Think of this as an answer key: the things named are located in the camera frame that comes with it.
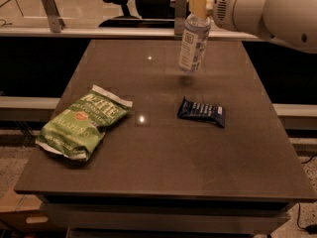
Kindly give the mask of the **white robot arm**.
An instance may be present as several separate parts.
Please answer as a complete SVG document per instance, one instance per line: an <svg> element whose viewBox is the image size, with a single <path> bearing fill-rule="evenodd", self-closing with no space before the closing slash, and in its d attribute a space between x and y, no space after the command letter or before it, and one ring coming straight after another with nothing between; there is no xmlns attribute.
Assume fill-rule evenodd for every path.
<svg viewBox="0 0 317 238"><path fill-rule="evenodd" d="M189 0L189 11L224 30L317 53L317 0Z"/></svg>

